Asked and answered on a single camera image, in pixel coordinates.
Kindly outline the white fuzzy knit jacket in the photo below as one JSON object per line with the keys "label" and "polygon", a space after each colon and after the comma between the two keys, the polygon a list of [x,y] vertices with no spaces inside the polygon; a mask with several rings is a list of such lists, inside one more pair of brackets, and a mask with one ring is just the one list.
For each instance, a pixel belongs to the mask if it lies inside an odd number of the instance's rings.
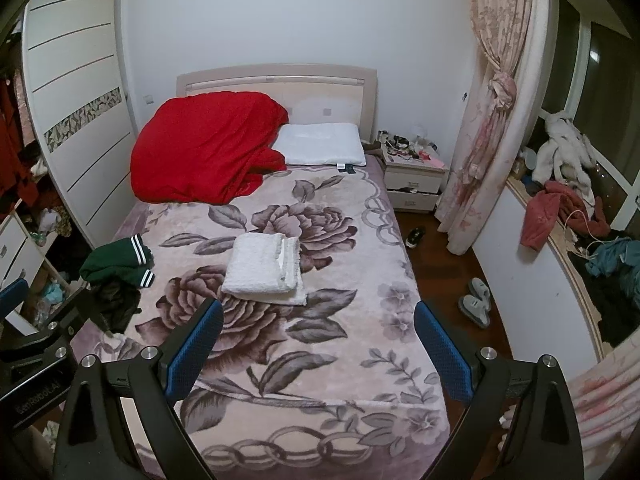
{"label": "white fuzzy knit jacket", "polygon": [[232,247],[222,291],[235,298],[303,307],[307,294],[298,237],[245,233]]}

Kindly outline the red hanging clothes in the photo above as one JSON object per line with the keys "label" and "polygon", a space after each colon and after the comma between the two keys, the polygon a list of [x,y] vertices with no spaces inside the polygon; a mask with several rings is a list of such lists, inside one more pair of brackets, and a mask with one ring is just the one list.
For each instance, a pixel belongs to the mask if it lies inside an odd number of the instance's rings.
{"label": "red hanging clothes", "polygon": [[14,188],[17,196],[28,206],[38,200],[38,190],[32,173],[21,162],[21,138],[18,132],[14,107],[10,101],[6,78],[1,77],[1,194]]}

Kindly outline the white drawer unit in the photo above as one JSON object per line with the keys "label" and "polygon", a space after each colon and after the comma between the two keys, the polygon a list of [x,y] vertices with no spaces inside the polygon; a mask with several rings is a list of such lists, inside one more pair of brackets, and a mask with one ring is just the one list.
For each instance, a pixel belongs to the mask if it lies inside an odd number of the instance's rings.
{"label": "white drawer unit", "polygon": [[43,264],[43,255],[15,214],[9,214],[1,230],[0,278],[5,288],[18,278],[32,284]]}

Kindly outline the grey slipper near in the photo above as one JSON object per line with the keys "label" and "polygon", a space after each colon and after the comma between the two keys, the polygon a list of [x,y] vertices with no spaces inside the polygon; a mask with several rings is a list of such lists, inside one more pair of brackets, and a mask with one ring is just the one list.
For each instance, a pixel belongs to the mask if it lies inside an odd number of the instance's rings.
{"label": "grey slipper near", "polygon": [[460,311],[483,330],[490,324],[490,303],[486,299],[465,295],[458,300]]}

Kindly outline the grey slipper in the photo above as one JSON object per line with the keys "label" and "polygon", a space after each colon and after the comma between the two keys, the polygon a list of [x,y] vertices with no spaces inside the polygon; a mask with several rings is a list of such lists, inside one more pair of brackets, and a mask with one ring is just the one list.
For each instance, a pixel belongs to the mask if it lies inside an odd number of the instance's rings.
{"label": "grey slipper", "polygon": [[458,300],[460,311],[483,330],[490,324],[490,303],[486,299],[465,295]]}
{"label": "grey slipper", "polygon": [[489,287],[480,278],[472,278],[469,282],[469,291],[478,300],[484,301],[486,310],[491,310],[491,292]]}

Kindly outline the green striped-cuff garment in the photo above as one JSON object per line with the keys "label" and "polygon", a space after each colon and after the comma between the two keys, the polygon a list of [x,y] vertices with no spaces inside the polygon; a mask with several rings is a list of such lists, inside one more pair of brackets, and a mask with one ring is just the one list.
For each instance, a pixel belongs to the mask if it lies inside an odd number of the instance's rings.
{"label": "green striped-cuff garment", "polygon": [[120,278],[137,288],[150,288],[155,280],[153,264],[151,249],[140,234],[134,234],[96,248],[79,273],[90,284]]}

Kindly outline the floral pink bed blanket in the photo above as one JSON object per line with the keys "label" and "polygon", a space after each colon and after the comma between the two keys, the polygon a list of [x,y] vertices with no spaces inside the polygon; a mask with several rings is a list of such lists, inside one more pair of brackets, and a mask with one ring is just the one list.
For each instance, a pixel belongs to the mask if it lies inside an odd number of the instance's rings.
{"label": "floral pink bed blanket", "polygon": [[[234,240],[300,244],[301,307],[222,289]],[[176,406],[221,479],[417,479],[449,436],[442,386],[413,327],[418,285],[376,162],[349,172],[294,167],[222,206],[137,204],[155,280],[122,334],[87,324],[78,356],[102,361],[161,344],[206,299],[224,328]]]}

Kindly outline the black shoe by nightstand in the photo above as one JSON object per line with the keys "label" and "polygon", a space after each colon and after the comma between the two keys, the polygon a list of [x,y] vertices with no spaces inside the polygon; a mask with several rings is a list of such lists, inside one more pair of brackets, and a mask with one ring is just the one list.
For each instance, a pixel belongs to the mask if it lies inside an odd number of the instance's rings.
{"label": "black shoe by nightstand", "polygon": [[416,228],[412,229],[405,239],[406,247],[409,249],[417,248],[421,243],[421,240],[423,240],[425,233],[426,229],[424,228],[424,226],[417,226]]}

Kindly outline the teal garment on sill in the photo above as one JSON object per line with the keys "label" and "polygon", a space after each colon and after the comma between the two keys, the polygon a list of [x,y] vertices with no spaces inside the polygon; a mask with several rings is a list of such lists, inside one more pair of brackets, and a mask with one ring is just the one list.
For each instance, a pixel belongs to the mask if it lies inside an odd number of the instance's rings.
{"label": "teal garment on sill", "polygon": [[624,237],[603,243],[586,264],[587,272],[598,278],[617,278],[626,296],[639,305],[640,242]]}

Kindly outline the pink-red garment on sill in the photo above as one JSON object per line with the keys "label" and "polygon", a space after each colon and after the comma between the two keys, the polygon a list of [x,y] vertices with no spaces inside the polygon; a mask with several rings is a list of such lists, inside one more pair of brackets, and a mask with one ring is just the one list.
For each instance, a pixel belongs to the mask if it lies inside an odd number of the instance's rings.
{"label": "pink-red garment on sill", "polygon": [[574,231],[586,232],[591,218],[584,201],[569,186],[548,181],[526,206],[520,244],[540,252],[555,223],[561,220]]}

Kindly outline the white bedside nightstand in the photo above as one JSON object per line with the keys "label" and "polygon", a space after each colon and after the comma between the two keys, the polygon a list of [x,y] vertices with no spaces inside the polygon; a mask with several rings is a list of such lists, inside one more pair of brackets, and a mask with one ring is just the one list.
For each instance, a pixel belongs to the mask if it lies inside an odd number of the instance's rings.
{"label": "white bedside nightstand", "polygon": [[382,146],[384,183],[395,210],[431,212],[439,200],[448,169],[431,154],[413,157]]}

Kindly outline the red quilt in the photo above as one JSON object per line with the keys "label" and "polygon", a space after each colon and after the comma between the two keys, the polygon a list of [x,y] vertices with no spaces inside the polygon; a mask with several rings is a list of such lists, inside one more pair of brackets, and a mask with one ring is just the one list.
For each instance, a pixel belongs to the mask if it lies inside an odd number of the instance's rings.
{"label": "red quilt", "polygon": [[149,204],[224,205],[285,170],[272,148],[288,111],[265,93],[221,91],[166,101],[140,131],[130,183]]}

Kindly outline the white plush garment on sill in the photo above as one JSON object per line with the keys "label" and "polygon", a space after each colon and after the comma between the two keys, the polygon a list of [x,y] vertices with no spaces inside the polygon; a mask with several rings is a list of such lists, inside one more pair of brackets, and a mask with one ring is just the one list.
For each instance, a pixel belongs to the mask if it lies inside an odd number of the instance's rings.
{"label": "white plush garment on sill", "polygon": [[596,166],[597,157],[589,139],[574,125],[573,118],[565,110],[549,115],[544,121],[548,141],[537,153],[532,179],[545,184],[551,178],[588,193],[591,179],[587,169]]}

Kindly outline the white pillow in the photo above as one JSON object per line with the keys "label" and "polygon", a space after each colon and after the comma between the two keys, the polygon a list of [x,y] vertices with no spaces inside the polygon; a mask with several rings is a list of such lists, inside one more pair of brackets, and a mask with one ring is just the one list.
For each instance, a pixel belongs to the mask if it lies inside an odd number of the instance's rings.
{"label": "white pillow", "polygon": [[284,125],[272,148],[284,156],[288,166],[366,164],[358,127],[350,122]]}

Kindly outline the pink floral curtain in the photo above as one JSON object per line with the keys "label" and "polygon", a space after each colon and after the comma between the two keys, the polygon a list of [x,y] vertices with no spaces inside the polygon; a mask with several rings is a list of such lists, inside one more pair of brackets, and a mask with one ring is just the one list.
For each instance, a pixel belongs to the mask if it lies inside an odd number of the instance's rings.
{"label": "pink floral curtain", "polygon": [[484,228],[534,114],[550,10],[551,0],[470,0],[475,72],[435,210],[454,255]]}

